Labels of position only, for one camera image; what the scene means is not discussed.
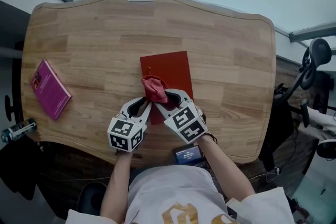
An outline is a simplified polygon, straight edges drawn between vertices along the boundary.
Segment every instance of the white t-shirt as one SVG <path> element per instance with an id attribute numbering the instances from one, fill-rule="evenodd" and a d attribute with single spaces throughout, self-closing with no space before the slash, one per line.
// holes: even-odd
<path id="1" fill-rule="evenodd" d="M 242 202 L 230 200 L 227 205 L 238 214 L 236 220 L 231 219 L 211 175 L 194 166 L 145 170 L 130 185 L 128 199 L 126 224 L 294 223 L 283 188 L 251 195 Z M 104 217 L 70 210 L 66 224 L 78 223 L 116 224 Z"/>

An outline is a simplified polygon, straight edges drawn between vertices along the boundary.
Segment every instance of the person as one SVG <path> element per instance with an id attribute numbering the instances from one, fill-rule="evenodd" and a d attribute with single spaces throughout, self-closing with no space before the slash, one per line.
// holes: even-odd
<path id="1" fill-rule="evenodd" d="M 208 171 L 194 166 L 163 166 L 140 173 L 129 186 L 132 153 L 118 155 L 100 216 L 70 210 L 66 224 L 283 224 L 294 223 L 283 188 L 256 194 L 247 177 L 209 135 L 198 140 L 230 201 L 227 205 Z M 228 215 L 227 206 L 237 213 Z"/>

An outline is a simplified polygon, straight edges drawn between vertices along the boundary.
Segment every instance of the red cloth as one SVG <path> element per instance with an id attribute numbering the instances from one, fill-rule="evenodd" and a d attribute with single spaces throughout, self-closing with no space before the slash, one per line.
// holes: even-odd
<path id="1" fill-rule="evenodd" d="M 155 103 L 167 103 L 168 97 L 164 89 L 168 89 L 167 83 L 159 77 L 148 75 L 141 78 L 141 82 L 145 87 L 147 100 Z"/>

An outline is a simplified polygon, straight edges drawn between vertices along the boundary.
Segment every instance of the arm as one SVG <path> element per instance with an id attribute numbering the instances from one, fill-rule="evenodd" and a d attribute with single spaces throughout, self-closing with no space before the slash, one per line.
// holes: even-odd
<path id="1" fill-rule="evenodd" d="M 201 136 L 197 142 L 228 199 L 242 201 L 255 194 L 247 177 L 209 135 Z"/>
<path id="2" fill-rule="evenodd" d="M 116 223 L 122 223 L 126 216 L 132 155 L 128 152 L 118 155 L 100 208 L 100 216 Z"/>

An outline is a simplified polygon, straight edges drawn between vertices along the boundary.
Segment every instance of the office chair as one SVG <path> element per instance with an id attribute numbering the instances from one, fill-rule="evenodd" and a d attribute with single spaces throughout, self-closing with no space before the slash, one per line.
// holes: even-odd
<path id="1" fill-rule="evenodd" d="M 266 171 L 275 168 L 273 152 L 293 133 L 294 124 L 291 111 L 302 114 L 303 122 L 308 126 L 309 116 L 307 105 L 303 102 L 301 110 L 288 104 L 288 99 L 301 86 L 303 90 L 310 88 L 316 78 L 316 69 L 331 60 L 331 49 L 327 41 L 322 38 L 314 39 L 303 55 L 300 73 L 290 87 L 285 88 L 283 83 L 274 89 L 271 115 L 268 123 L 263 146 L 259 159 L 263 161 Z"/>

